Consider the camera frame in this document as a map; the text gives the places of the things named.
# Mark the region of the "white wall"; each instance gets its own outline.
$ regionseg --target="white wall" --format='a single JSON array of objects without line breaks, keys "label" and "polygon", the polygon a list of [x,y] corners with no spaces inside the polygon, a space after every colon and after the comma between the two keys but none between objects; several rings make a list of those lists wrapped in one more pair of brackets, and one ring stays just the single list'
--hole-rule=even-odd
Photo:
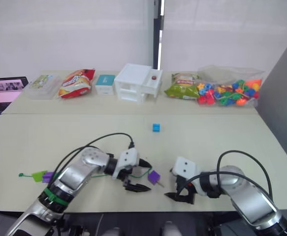
[{"label": "white wall", "polygon": [[272,70],[287,47],[287,0],[166,0],[161,68]]},{"label": "white wall", "polygon": [[153,63],[153,1],[0,0],[0,77]]}]

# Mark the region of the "blue cube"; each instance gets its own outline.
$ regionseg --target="blue cube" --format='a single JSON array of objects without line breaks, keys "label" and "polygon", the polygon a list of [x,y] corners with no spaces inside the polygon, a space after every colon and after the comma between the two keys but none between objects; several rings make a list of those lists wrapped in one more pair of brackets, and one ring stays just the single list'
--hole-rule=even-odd
[{"label": "blue cube", "polygon": [[160,124],[153,124],[153,132],[159,132]]}]

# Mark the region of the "green snack bag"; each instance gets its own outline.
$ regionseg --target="green snack bag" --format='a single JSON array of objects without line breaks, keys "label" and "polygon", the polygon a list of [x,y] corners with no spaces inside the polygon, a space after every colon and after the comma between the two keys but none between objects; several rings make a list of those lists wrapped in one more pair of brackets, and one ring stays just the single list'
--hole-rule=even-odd
[{"label": "green snack bag", "polygon": [[169,97],[177,97],[182,99],[195,99],[199,97],[196,87],[197,75],[193,74],[172,74],[172,86],[164,91]]}]

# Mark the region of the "clear plastic container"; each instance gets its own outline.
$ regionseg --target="clear plastic container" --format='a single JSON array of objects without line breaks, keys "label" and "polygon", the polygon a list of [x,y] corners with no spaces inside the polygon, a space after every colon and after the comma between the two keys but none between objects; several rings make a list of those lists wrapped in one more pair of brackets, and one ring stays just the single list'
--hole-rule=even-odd
[{"label": "clear plastic container", "polygon": [[24,94],[30,99],[53,99],[61,83],[58,75],[41,75],[24,88]]}]

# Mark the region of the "small white box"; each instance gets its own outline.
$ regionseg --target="small white box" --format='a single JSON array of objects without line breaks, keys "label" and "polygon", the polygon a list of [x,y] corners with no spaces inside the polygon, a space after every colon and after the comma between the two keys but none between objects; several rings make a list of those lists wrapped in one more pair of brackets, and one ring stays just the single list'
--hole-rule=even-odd
[{"label": "small white box", "polygon": [[99,95],[114,95],[114,79],[115,75],[100,75],[95,89]]}]

